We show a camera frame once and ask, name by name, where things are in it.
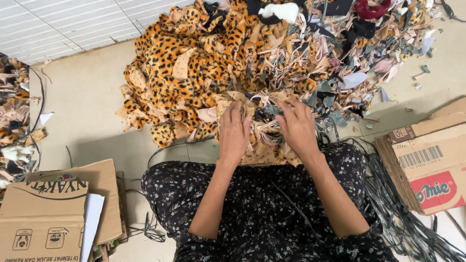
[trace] pile of fabric scraps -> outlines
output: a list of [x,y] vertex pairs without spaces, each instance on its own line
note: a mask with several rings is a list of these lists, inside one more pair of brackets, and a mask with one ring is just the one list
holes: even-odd
[[29,132],[29,105],[39,103],[29,97],[28,65],[1,56],[0,58],[0,189],[6,181],[19,181],[31,171],[34,142],[46,137],[45,129]]
[[[249,99],[247,112],[251,103],[256,106],[250,114],[264,131],[254,129],[255,139],[282,145],[271,116],[279,108],[270,97],[286,90],[314,109],[321,128],[346,126],[370,114],[380,84],[407,57],[432,56],[431,16],[440,12],[432,5],[433,0],[196,0],[172,7],[136,39],[137,56],[124,70],[124,106],[117,114],[126,120],[125,130],[153,122],[152,140],[165,148],[178,138],[218,134],[217,121],[202,115],[217,119],[210,109],[235,91],[243,94],[240,100]],[[282,150],[278,161],[286,159]]]

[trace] black floral fabric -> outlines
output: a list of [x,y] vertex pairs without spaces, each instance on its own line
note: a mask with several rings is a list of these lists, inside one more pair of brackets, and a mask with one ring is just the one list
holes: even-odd
[[[238,166],[225,196],[217,240],[192,235],[188,228],[215,165],[162,162],[149,168],[141,182],[160,224],[177,241],[174,261],[397,261],[379,236],[380,222],[364,195],[363,154],[346,143],[327,144],[321,151],[368,222],[368,232],[336,238],[306,168],[279,165]],[[304,213],[315,233],[272,182]]]

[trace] person's right hand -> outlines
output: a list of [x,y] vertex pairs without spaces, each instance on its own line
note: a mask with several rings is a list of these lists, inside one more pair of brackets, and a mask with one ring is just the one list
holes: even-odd
[[301,161],[314,161],[322,153],[315,137],[315,120],[311,109],[295,99],[280,103],[285,116],[276,115],[285,141]]

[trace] red printed logo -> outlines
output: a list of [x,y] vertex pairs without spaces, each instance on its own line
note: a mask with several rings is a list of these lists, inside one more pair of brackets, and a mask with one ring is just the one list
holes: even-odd
[[449,171],[410,182],[423,209],[436,207],[452,200],[457,187]]

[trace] barcode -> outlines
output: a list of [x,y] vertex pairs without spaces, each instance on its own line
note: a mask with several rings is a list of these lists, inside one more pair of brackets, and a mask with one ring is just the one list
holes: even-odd
[[436,145],[400,156],[398,157],[398,161],[402,168],[408,168],[410,166],[419,165],[441,157],[443,157],[442,151],[440,150],[440,147]]

